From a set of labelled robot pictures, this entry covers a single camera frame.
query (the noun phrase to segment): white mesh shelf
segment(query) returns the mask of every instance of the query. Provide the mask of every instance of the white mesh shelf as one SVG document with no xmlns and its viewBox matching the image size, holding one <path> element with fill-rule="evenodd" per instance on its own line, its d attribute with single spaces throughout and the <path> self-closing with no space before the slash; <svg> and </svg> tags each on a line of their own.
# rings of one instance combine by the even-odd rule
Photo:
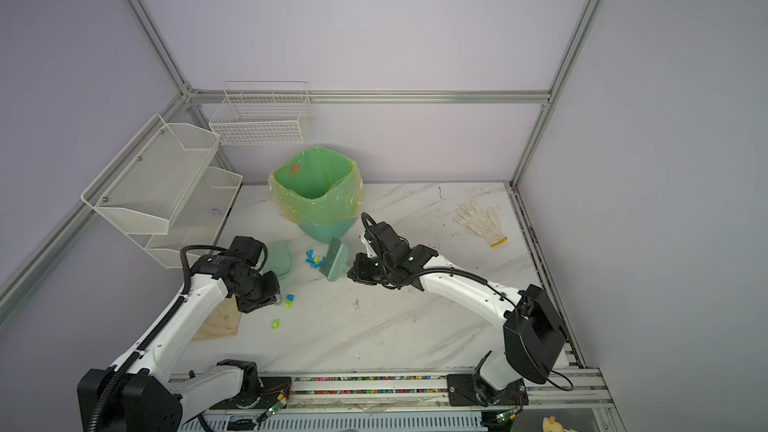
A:
<svg viewBox="0 0 768 432">
<path fill-rule="evenodd" d="M 235 173 L 208 167 L 168 234 L 153 235 L 144 250 L 166 268 L 179 268 L 182 247 L 214 244 L 242 181 Z M 190 264 L 205 253 L 190 251 Z"/>
<path fill-rule="evenodd" d="M 225 82 L 210 129 L 226 146 L 304 143 L 312 125 L 305 82 Z"/>
<path fill-rule="evenodd" d="M 168 234 L 219 147 L 215 132 L 160 121 L 152 139 L 106 192 L 93 203 L 82 195 L 123 234 Z"/>
</svg>

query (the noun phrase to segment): green trash bin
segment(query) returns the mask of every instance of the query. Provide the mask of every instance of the green trash bin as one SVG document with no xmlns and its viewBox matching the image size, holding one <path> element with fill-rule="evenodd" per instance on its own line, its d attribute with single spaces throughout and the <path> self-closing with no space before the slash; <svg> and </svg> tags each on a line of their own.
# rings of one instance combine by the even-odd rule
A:
<svg viewBox="0 0 768 432">
<path fill-rule="evenodd" d="M 357 220 L 362 177 L 349 157 L 325 147 L 310 147 L 270 174 L 270 197 L 283 217 L 328 244 Z"/>
</svg>

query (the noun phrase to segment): glove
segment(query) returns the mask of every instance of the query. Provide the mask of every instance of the glove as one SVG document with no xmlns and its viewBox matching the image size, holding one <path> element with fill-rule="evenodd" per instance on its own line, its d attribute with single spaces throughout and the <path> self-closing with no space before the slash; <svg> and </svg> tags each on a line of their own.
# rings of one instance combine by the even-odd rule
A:
<svg viewBox="0 0 768 432">
<path fill-rule="evenodd" d="M 502 234 L 502 225 L 498 221 L 498 215 L 494 207 L 488 207 L 486 210 L 475 201 L 471 204 L 461 204 L 456 209 L 458 214 L 453 218 L 462 226 L 467 226 L 475 231 L 475 234 L 485 237 L 491 247 L 501 244 L 507 240 L 506 235 Z"/>
</svg>

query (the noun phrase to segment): white wire basket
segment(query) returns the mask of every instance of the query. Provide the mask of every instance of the white wire basket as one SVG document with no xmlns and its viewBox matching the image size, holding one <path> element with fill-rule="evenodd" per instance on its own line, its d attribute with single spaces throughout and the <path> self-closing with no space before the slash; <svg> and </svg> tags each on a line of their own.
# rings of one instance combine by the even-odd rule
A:
<svg viewBox="0 0 768 432">
<path fill-rule="evenodd" d="M 158 116 L 150 122 L 157 120 L 158 130 L 106 191 L 89 198 L 91 184 L 81 196 L 126 235 L 168 234 L 219 148 L 219 134 Z"/>
<path fill-rule="evenodd" d="M 215 244 L 242 181 L 243 176 L 208 167 L 168 234 L 152 235 L 144 250 L 164 267 L 180 268 L 182 247 Z M 189 251 L 187 257 L 193 264 L 207 253 Z"/>
<path fill-rule="evenodd" d="M 226 146 L 304 143 L 312 125 L 306 82 L 224 82 L 210 120 Z"/>
</svg>

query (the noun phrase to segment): yellow toy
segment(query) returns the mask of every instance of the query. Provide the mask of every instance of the yellow toy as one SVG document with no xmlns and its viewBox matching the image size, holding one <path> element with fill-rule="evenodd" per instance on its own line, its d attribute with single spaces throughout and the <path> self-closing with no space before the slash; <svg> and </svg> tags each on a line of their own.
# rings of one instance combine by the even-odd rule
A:
<svg viewBox="0 0 768 432">
<path fill-rule="evenodd" d="M 554 420 L 554 417 L 545 417 L 542 429 L 544 432 L 576 432 L 573 429 L 564 429 L 559 422 Z"/>
</svg>

